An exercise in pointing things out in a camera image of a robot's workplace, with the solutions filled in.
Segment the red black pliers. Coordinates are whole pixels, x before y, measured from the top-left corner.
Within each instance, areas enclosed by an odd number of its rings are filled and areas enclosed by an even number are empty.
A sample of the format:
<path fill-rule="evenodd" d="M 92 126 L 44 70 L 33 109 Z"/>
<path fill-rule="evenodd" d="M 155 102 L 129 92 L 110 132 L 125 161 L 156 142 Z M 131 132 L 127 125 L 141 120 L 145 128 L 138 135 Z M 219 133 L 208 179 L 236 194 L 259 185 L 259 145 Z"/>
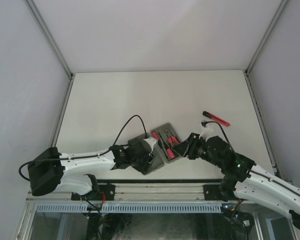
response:
<path fill-rule="evenodd" d="M 175 135 L 173 135 L 172 132 L 167 128 L 164 130 L 164 142 L 169 148 L 180 143 L 178 138 Z"/>

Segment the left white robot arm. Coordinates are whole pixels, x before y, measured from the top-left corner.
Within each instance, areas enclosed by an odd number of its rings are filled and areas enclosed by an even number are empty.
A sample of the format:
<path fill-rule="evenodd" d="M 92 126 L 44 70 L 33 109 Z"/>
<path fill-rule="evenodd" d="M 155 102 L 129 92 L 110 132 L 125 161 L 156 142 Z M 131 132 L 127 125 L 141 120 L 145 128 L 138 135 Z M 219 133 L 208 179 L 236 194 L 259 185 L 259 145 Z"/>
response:
<path fill-rule="evenodd" d="M 151 161 L 156 145 L 157 140 L 149 137 L 132 144 L 113 145 L 105 151 L 80 154 L 60 153 L 57 147 L 49 147 L 24 164 L 28 171 L 26 180 L 35 197 L 73 192 L 94 200 L 100 193 L 97 171 L 144 167 Z"/>

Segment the red-handled screwdriver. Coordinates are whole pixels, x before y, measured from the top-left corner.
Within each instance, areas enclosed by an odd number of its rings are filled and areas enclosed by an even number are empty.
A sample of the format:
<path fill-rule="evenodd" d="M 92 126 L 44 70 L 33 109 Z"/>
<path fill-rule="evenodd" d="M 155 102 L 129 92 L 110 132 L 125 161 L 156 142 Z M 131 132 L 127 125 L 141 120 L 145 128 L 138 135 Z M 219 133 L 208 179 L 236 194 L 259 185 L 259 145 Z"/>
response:
<path fill-rule="evenodd" d="M 159 135 L 155 131 L 152 131 L 151 134 L 157 140 L 158 146 L 162 149 L 163 146 L 162 146 L 162 142 L 161 142 Z"/>
<path fill-rule="evenodd" d="M 164 145 L 164 148 L 165 148 L 166 153 L 168 154 L 169 158 L 174 159 L 175 155 L 174 155 L 173 151 L 171 150 L 170 146 L 165 141 L 163 141 L 163 145 Z"/>

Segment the red black utility knife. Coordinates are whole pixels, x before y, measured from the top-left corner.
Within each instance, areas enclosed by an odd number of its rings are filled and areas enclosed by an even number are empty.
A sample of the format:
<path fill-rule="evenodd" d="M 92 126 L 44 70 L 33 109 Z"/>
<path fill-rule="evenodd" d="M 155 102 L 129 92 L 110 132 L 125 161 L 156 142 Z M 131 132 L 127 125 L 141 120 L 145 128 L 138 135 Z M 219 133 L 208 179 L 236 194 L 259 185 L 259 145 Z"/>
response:
<path fill-rule="evenodd" d="M 217 122 L 217 123 L 219 123 L 219 124 L 221 124 L 221 125 L 224 125 L 224 126 L 226 126 L 226 127 L 229 127 L 229 126 L 231 125 L 229 122 L 227 122 L 227 121 L 225 121 L 225 120 L 223 120 L 223 119 L 221 119 L 221 118 L 219 118 L 219 117 L 217 117 L 217 116 L 211 114 L 211 113 L 208 112 L 208 111 L 203 111 L 203 112 L 202 112 L 202 115 L 203 115 L 204 117 L 209 118 L 209 119 L 211 119 L 211 120 L 213 120 L 213 121 L 215 121 L 215 122 Z"/>

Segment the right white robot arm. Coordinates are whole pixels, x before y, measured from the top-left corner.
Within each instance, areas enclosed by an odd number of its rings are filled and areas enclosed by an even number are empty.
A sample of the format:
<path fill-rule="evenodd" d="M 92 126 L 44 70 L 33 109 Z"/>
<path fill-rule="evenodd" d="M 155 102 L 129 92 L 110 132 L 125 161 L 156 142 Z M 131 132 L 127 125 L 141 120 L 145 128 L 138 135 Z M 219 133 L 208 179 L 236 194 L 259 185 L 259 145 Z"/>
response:
<path fill-rule="evenodd" d="M 219 192 L 225 201 L 232 198 L 252 201 L 291 220 L 300 230 L 300 188 L 236 153 L 228 141 L 219 136 L 204 139 L 191 133 L 172 150 L 190 160 L 202 159 L 219 168 L 224 175 Z"/>

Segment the grey plastic tool case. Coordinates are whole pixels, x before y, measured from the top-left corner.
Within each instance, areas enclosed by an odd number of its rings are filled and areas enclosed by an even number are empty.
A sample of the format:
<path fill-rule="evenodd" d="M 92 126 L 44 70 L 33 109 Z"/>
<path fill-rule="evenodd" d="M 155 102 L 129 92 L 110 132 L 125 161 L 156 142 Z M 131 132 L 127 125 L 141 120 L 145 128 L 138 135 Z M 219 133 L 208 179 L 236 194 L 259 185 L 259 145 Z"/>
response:
<path fill-rule="evenodd" d="M 152 162 L 152 165 L 151 167 L 149 168 L 148 170 L 148 173 L 147 174 L 143 174 L 143 175 L 148 175 L 160 168 L 162 168 L 165 164 L 170 164 L 170 163 L 173 163 L 177 160 L 179 160 L 181 158 L 181 156 L 175 152 L 174 155 L 175 155 L 175 158 L 174 159 L 170 159 L 167 152 L 166 152 L 166 149 L 165 149 L 165 146 L 164 146 L 164 137 L 165 137 L 165 132 L 164 130 L 165 129 L 168 129 L 171 131 L 171 133 L 177 137 L 178 141 L 180 142 L 180 138 L 177 134 L 177 132 L 175 131 L 175 129 L 173 128 L 173 126 L 171 125 L 171 123 L 165 123 L 159 127 L 156 127 L 154 129 L 152 129 L 150 132 L 147 133 L 147 136 L 148 137 L 153 137 L 152 135 L 152 132 L 155 131 L 159 137 L 160 137 L 160 140 L 161 140 L 161 143 L 162 143 L 162 148 L 159 147 L 159 145 L 157 144 L 155 146 L 155 148 L 153 149 L 153 155 L 154 155 L 154 159 L 153 159 L 153 162 Z"/>

